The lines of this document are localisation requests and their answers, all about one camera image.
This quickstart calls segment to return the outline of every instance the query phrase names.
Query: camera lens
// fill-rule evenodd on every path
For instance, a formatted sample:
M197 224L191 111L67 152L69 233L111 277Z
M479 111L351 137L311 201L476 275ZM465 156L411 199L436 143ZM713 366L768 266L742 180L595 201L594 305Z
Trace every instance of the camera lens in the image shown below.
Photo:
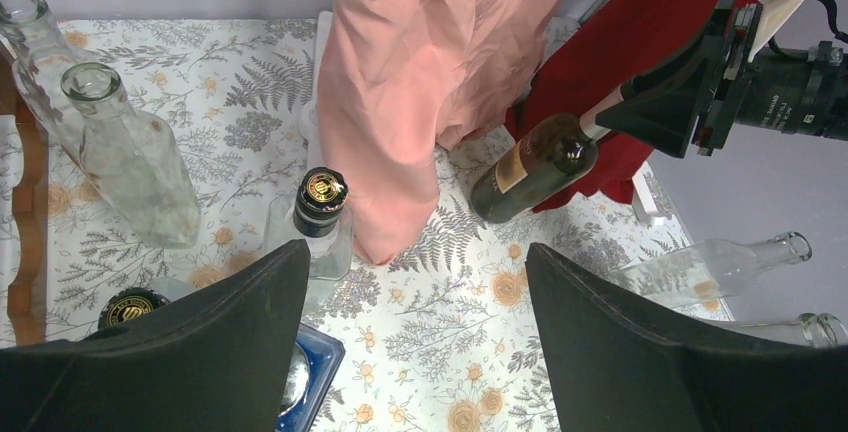
M848 82L842 63L806 62L763 51L752 65L756 72L736 122L848 140Z

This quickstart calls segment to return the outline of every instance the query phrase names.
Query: wine bottle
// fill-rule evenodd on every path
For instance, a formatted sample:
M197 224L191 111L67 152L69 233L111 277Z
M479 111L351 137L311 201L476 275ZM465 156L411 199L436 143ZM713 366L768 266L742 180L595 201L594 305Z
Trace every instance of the wine bottle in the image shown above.
M609 132L595 117L618 102L616 89L579 118L545 119L477 180L471 208L487 222L508 222L588 174L598 160L597 141Z

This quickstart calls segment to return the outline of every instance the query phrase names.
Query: blue tray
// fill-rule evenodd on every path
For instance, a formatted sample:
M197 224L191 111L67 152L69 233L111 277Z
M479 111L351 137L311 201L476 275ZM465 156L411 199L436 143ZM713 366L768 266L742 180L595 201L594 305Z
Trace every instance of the blue tray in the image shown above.
M277 432L309 431L345 355L341 342L306 324L300 324L296 342L309 361L309 385L300 402L277 419Z

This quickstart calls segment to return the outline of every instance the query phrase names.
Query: glass bottle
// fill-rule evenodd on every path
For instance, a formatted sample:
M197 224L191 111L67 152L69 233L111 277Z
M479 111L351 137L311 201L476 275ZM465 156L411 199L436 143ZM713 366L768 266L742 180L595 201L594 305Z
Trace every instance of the glass bottle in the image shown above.
M474 184L474 212L490 223L508 222L588 174L598 161L597 141L609 132L595 116L614 97L579 118L558 114L534 127Z
M848 345L848 330L830 314L806 313L794 319L766 322L701 321L739 334L816 349Z
M103 64L71 67L62 91L85 120L80 165L97 190L150 247L192 247L200 206L167 122L133 109Z
M314 312L347 275L353 260L353 217L344 208L344 177L326 167L306 173L293 195L281 195L268 207L264 253L305 239L312 255L304 313Z
M763 272L810 260L812 255L810 243L798 232L749 245L710 239L604 278L673 308L739 295Z
M0 34L16 60L15 86L24 102L70 159L79 165L83 119L62 93L69 67L94 55L68 43L45 0L0 0Z

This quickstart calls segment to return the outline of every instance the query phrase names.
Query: table leg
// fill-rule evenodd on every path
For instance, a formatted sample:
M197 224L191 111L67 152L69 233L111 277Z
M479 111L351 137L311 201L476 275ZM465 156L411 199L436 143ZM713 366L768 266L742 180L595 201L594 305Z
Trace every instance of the table leg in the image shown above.
M12 189L12 216L18 227L21 260L9 284L6 313L17 345L45 341L47 322L47 134L18 94L9 54L0 61L0 115L13 115L23 150L23 174Z

